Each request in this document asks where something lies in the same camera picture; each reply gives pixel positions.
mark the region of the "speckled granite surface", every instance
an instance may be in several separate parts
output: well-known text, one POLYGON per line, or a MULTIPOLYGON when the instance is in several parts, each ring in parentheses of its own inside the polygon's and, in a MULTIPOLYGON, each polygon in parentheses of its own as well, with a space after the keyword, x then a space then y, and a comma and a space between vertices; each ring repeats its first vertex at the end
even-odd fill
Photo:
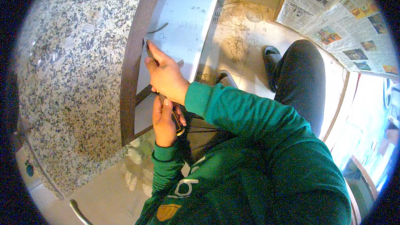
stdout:
POLYGON ((16 49, 31 151, 63 195, 123 157, 120 80, 139 0, 37 0, 16 49))

